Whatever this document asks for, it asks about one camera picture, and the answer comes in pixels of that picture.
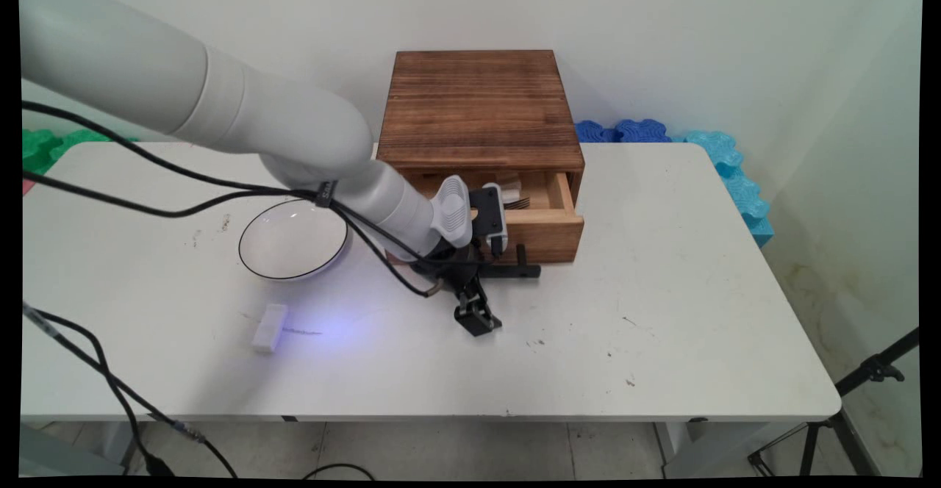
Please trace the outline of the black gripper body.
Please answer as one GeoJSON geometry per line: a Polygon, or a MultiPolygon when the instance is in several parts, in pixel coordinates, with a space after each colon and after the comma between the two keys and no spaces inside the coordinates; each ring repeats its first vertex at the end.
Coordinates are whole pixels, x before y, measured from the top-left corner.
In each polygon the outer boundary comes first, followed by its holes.
{"type": "Polygon", "coordinates": [[[501,241],[490,241],[487,245],[471,241],[456,247],[447,241],[438,241],[429,254],[410,262],[409,266],[429,281],[443,281],[443,286],[451,293],[480,293],[479,271],[503,256],[501,244],[501,241]]]}

